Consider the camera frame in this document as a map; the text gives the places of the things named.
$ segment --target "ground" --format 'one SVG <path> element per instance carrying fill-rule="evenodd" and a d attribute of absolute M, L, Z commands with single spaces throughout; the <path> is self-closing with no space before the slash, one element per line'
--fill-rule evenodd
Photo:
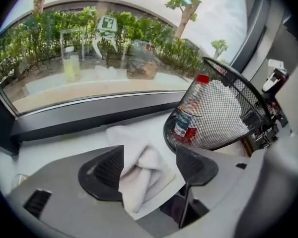
<path fill-rule="evenodd" d="M 63 92 L 60 92 L 60 90 L 56 88 L 55 91 L 50 91 L 53 89 L 49 89 L 49 87 L 47 87 L 47 89 L 44 90 L 44 95 L 42 92 L 36 95 L 31 93 L 30 95 L 26 84 L 46 78 L 48 76 L 64 73 L 62 58 L 56 57 L 50 59 L 49 61 L 40 62 L 38 66 L 28 68 L 25 72 L 23 72 L 20 79 L 16 79 L 6 85 L 3 91 L 19 112 L 26 112 L 41 106 L 51 105 L 57 102 L 64 102 L 73 98 L 81 98 L 99 94 L 152 90 L 186 90 L 182 88 L 178 89 L 176 85 L 173 87 L 172 78 L 167 80 L 166 84 L 169 84 L 169 86 L 166 88 L 164 88 L 164 85 L 161 83 L 157 85 L 157 82 L 154 83 L 154 78 L 157 72 L 173 76 L 176 75 L 178 78 L 184 79 L 185 83 L 188 82 L 187 78 L 181 75 L 182 71 L 174 70 L 170 66 L 167 66 L 159 61 L 157 58 L 147 61 L 135 56 L 126 56 L 124 63 L 122 63 L 121 58 L 115 55 L 107 56 L 104 59 L 97 58 L 95 56 L 86 56 L 84 61 L 80 59 L 79 63 L 81 71 L 87 69 L 94 70 L 98 67 L 124 68 L 125 71 L 127 69 L 128 80 L 127 82 L 125 81 L 124 84 L 122 84 L 122 82 L 111 82 L 110 84 L 106 84 L 106 82 L 96 82 L 96 85 L 93 84 L 88 87 L 86 85 L 77 86 L 76 84 L 72 87 L 66 86 L 62 89 Z"/>

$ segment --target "air vent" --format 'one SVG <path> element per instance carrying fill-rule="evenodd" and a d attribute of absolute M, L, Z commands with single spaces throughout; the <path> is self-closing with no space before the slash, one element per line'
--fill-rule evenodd
<path fill-rule="evenodd" d="M 37 189 L 25 203 L 24 208 L 35 218 L 39 218 L 51 195 L 48 191 Z"/>

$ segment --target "green hedge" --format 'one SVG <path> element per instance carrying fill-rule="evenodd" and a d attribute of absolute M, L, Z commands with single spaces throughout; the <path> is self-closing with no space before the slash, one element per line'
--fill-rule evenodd
<path fill-rule="evenodd" d="M 23 23 L 8 28 L 0 36 L 0 82 L 6 78 L 21 77 L 18 65 L 26 61 L 30 66 L 37 65 L 42 60 L 59 57 L 60 30 L 69 28 L 84 28 L 86 45 L 92 45 L 95 34 L 95 7 L 86 7 L 80 12 L 47 11 L 32 15 Z M 129 12 L 106 13 L 117 19 L 118 31 L 115 39 L 119 52 L 128 43 L 128 52 L 134 40 L 149 42 L 154 46 L 154 54 L 165 64 L 183 72 L 194 74 L 201 66 L 198 49 L 189 46 L 184 40 L 173 38 L 171 27 L 158 19 L 144 15 L 140 19 Z M 81 34 L 66 34 L 63 46 L 81 46 Z M 111 48 L 108 41 L 102 39 L 100 50 Z"/>

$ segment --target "window frame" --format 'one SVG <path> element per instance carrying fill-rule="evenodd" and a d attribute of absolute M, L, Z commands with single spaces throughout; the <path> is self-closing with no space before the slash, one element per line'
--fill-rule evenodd
<path fill-rule="evenodd" d="M 257 48 L 261 34 L 265 29 L 269 9 L 269 0 L 254 0 L 252 8 L 247 8 L 248 19 L 253 18 L 253 22 L 249 22 L 250 27 L 246 39 L 231 63 L 231 66 L 239 72 L 246 68 Z M 7 136 L 11 140 L 22 142 L 67 134 L 169 110 L 176 107 L 184 93 L 185 91 L 157 91 L 86 97 L 55 104 L 24 115 L 9 105 L 10 102 L 7 101 L 2 89 L 0 89 L 0 101 L 15 118 L 11 132 Z"/>

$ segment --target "plastic bottle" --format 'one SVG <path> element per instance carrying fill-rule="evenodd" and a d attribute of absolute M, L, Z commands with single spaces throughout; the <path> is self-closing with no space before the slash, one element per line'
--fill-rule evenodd
<path fill-rule="evenodd" d="M 63 58 L 65 77 L 68 82 L 76 82 L 80 79 L 80 66 L 78 54 L 74 52 L 74 47 L 66 47 Z"/>
<path fill-rule="evenodd" d="M 195 84 L 186 93 L 187 100 L 185 104 L 178 108 L 173 136 L 180 143 L 190 144 L 197 133 L 200 124 L 201 97 L 203 96 L 204 86 L 208 83 L 209 77 L 199 74 Z"/>

